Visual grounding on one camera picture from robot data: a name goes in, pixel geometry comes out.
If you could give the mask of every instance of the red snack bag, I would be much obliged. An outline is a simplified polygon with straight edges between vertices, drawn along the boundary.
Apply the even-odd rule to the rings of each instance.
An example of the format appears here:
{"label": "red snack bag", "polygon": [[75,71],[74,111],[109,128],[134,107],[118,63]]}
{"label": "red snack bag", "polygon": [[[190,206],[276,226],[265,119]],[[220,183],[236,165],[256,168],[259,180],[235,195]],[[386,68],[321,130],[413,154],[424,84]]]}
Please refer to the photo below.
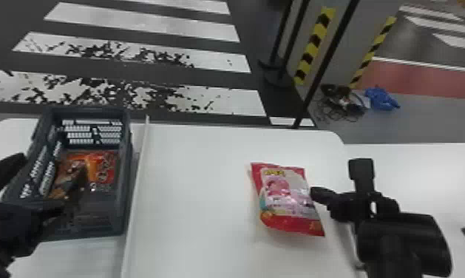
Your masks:
{"label": "red snack bag", "polygon": [[267,227],[325,235],[303,168],[252,163],[251,173],[259,198],[259,218]]}

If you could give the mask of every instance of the snack package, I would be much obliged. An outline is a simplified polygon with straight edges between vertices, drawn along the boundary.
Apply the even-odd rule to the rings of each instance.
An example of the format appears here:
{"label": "snack package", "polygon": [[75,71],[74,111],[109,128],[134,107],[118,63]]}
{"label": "snack package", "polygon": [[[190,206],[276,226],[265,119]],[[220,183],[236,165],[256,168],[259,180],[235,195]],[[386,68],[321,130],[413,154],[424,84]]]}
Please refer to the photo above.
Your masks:
{"label": "snack package", "polygon": [[259,218],[267,227],[325,235],[303,168],[252,163],[251,173],[259,198]]}
{"label": "snack package", "polygon": [[82,167],[86,167],[90,191],[110,192],[115,181],[116,151],[77,151],[61,156],[58,174],[50,198],[59,195],[64,184]]}

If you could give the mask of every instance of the blue glove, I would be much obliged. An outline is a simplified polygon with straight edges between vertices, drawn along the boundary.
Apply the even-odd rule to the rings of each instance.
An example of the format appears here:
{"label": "blue glove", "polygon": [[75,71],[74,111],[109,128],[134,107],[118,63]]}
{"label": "blue glove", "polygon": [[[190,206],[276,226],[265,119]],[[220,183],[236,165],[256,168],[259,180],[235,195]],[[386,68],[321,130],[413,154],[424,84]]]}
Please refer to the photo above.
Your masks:
{"label": "blue glove", "polygon": [[391,98],[386,90],[375,87],[365,90],[365,96],[370,99],[372,109],[391,111],[395,108],[400,108],[398,102]]}

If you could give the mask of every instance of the white table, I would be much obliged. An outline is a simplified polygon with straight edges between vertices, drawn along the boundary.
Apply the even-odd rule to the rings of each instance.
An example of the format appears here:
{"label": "white table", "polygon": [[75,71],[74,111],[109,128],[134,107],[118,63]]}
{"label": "white table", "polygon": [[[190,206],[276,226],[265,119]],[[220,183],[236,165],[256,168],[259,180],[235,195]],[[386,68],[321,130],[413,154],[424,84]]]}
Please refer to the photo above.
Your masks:
{"label": "white table", "polygon": [[[0,122],[0,159],[27,151],[36,119],[7,119]],[[142,146],[143,124],[132,124],[135,152]],[[16,278],[99,277],[119,278],[125,236],[42,243],[34,254],[18,258],[9,271]]]}
{"label": "white table", "polygon": [[301,166],[311,184],[348,191],[346,160],[332,132],[150,125],[122,277],[354,277],[325,208],[326,237],[270,230],[248,174],[250,162]]}
{"label": "white table", "polygon": [[[0,122],[0,159],[28,148],[35,123]],[[452,251],[452,277],[465,277],[465,238],[459,230],[465,226],[465,144],[342,147],[329,132],[151,125],[144,134],[142,129],[132,125],[136,152],[143,142],[148,147],[141,158],[143,174],[138,176],[127,244],[125,237],[43,243],[31,257],[11,265],[14,277],[118,278],[122,258],[123,278],[202,278],[229,276],[228,271],[243,277],[355,277],[347,230],[329,219],[324,208],[317,207],[326,238],[268,231],[258,221],[256,193],[246,174],[250,161],[304,166],[310,184],[351,190],[348,157],[373,158],[379,191],[397,199],[405,211],[435,216]],[[293,141],[279,143],[288,139]],[[205,171],[211,173],[206,178]],[[206,195],[219,197],[197,202]],[[175,206],[162,211],[169,198]],[[217,208],[223,213],[215,213]],[[192,221],[196,211],[202,217]],[[176,229],[181,226],[189,228]]]}

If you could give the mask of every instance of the white line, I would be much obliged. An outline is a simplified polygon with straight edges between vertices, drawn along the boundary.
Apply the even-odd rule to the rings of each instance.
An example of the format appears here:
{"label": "white line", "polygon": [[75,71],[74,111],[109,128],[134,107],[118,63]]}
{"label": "white line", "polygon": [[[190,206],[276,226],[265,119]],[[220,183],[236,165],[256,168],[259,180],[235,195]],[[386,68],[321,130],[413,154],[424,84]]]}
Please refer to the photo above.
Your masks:
{"label": "white line", "polygon": [[0,70],[0,101],[27,104],[101,104],[128,109],[265,117],[255,90],[156,85],[37,72]]}
{"label": "white line", "polygon": [[398,60],[398,59],[384,58],[384,57],[373,57],[372,60],[390,62],[390,63],[395,63],[395,64],[407,64],[410,66],[433,67],[433,68],[442,69],[442,70],[455,70],[455,71],[465,72],[465,67],[454,67],[454,66],[447,66],[443,64],[422,63],[422,62]]}
{"label": "white line", "polygon": [[405,18],[410,20],[414,24],[417,24],[418,26],[465,33],[465,25],[446,23],[442,21],[434,21],[412,16],[405,16]]}
{"label": "white line", "polygon": [[236,28],[230,24],[90,7],[81,4],[59,3],[44,19],[47,21],[239,42]]}
{"label": "white line", "polygon": [[[274,126],[292,126],[295,118],[270,117],[270,122]],[[302,119],[299,126],[315,126],[311,119]]]}
{"label": "white line", "polygon": [[451,47],[465,48],[465,38],[455,37],[453,35],[433,34],[436,38],[442,40]]}
{"label": "white line", "polygon": [[16,52],[33,52],[45,55],[85,57],[123,62],[169,64],[207,70],[250,73],[244,55],[79,38],[67,35],[28,33],[13,49]]}
{"label": "white line", "polygon": [[446,19],[451,19],[451,20],[456,20],[456,21],[463,21],[463,19],[453,15],[452,13],[442,13],[442,12],[438,12],[434,10],[421,9],[419,7],[401,6],[399,10],[401,12],[406,12],[406,13],[417,13],[417,14],[425,15],[425,16],[433,16],[433,17],[446,18]]}
{"label": "white line", "polygon": [[167,7],[179,7],[188,10],[197,10],[207,13],[220,13],[228,15],[227,2],[209,1],[209,0],[124,0],[133,1],[145,4],[156,4]]}

